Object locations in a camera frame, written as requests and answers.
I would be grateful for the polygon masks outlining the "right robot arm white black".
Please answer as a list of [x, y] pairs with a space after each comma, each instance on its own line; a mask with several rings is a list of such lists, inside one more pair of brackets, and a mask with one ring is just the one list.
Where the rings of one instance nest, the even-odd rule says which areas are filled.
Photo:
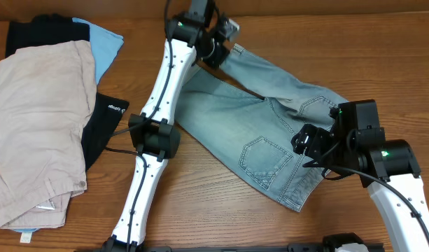
[[373, 99], [332, 107], [330, 130], [305, 124], [292, 138], [297, 154], [310, 158], [306, 168], [334, 172], [338, 181], [360, 178], [383, 218], [395, 251], [429, 251], [429, 210], [421, 168], [403, 139], [386, 140]]

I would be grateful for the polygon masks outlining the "light blue denim shorts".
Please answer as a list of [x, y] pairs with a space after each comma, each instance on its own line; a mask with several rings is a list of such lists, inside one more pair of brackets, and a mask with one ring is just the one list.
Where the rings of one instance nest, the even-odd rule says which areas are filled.
[[290, 141], [305, 124], [330, 129], [330, 108], [346, 99], [238, 44], [220, 69], [242, 87], [194, 66], [178, 98], [176, 122], [250, 186], [301, 211], [322, 170], [304, 168], [309, 157], [294, 153]]

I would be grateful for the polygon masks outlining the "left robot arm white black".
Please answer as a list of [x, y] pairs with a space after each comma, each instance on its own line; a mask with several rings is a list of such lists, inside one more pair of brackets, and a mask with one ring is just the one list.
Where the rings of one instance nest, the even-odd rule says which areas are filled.
[[164, 19], [164, 55], [153, 90], [140, 114], [129, 117], [135, 155], [134, 176], [119, 221], [102, 251], [140, 251], [162, 172], [178, 150], [181, 135], [175, 109], [191, 68], [203, 61], [216, 69], [229, 51], [239, 25], [221, 14], [214, 0], [192, 1], [189, 10]]

